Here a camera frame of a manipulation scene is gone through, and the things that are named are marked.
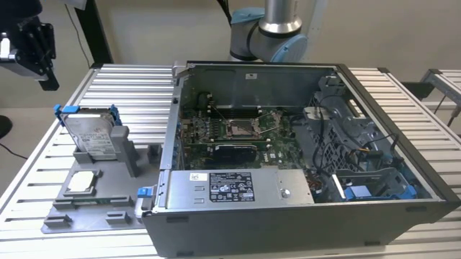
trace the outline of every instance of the metal rail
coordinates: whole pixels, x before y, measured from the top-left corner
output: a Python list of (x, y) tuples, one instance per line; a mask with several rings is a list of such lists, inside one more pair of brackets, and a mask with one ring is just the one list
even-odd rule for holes
[(461, 70), (430, 69), (421, 81), (431, 83), (457, 106), (461, 106)]
[[(461, 196), (461, 141), (389, 73), (351, 69), (371, 96), (435, 171)], [(163, 141), (171, 95), (171, 67), (104, 65), (91, 70), (68, 104), (119, 106), (137, 146)], [(52, 206), (73, 163), (73, 144), (53, 123), (28, 162), (1, 197), (0, 258), (159, 258), (144, 229), (41, 234)], [(226, 258), (458, 258), (461, 210), (437, 223), (422, 224), (385, 247), (360, 247), (226, 256)]]

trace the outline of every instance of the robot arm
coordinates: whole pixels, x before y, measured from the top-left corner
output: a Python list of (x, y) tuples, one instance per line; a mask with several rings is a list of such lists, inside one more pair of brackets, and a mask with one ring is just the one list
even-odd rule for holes
[(232, 61), (298, 62), (307, 47), (296, 15), (298, 0), (266, 0), (266, 9), (242, 8), (232, 15)]
[(0, 66), (38, 81), (42, 90), (54, 91), (52, 72), (56, 58), (53, 28), (41, 23), (38, 0), (0, 1)]

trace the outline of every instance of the white wall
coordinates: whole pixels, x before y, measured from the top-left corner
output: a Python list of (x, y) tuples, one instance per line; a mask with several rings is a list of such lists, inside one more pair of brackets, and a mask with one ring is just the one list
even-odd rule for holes
[[(264, 6), (263, 0), (230, 0), (231, 12)], [(312, 0), (298, 15), (308, 27)], [(121, 63), (169, 65), (175, 60), (226, 60), (231, 40), (215, 0), (97, 0), (113, 58)]]
[(330, 0), (312, 62), (386, 67), (401, 80), (461, 69), (461, 1)]
[[(175, 60), (227, 58), (230, 29), (214, 0), (96, 2), (117, 63), (168, 65)], [(312, 0), (299, 3), (306, 31)], [(42, 92), (30, 79), (0, 69), (0, 107), (50, 107), (65, 102), (87, 73), (63, 4), (46, 0), (42, 6), (41, 20), (56, 28), (61, 88)], [(230, 0), (231, 10), (244, 6), (263, 6), (263, 0)], [(383, 66), (402, 80), (418, 80), (431, 67), (461, 69), (459, 13), (458, 0), (328, 0), (308, 61)]]
[[(54, 28), (57, 58), (53, 64), (60, 88), (54, 92), (44, 92), (33, 79), (20, 77), (0, 67), (0, 107), (50, 108), (56, 103), (65, 103), (88, 72), (87, 62), (81, 54), (76, 33), (64, 5), (59, 0), (41, 1), (41, 4), (40, 20), (44, 23), (50, 23)], [(80, 28), (76, 17), (75, 22), (77, 28)], [(85, 48), (87, 43), (81, 32), (80, 36)], [(88, 50), (87, 53), (91, 64), (92, 59)]]

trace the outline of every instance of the gray 3d printed holder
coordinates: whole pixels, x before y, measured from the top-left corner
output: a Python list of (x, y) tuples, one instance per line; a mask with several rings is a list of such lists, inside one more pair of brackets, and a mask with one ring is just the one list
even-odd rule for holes
[[(160, 145), (136, 150), (128, 132), (128, 127), (115, 126), (109, 135), (116, 160), (93, 160), (87, 152), (73, 152), (76, 162), (44, 219), (45, 234), (144, 228), (135, 214), (136, 193), (157, 182)], [(85, 176), (87, 189), (75, 191), (77, 173)]]

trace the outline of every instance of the power supply label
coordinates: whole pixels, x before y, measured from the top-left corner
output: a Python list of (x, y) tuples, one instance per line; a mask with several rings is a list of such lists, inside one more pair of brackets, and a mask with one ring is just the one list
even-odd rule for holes
[(209, 173), (209, 201), (254, 201), (251, 173)]

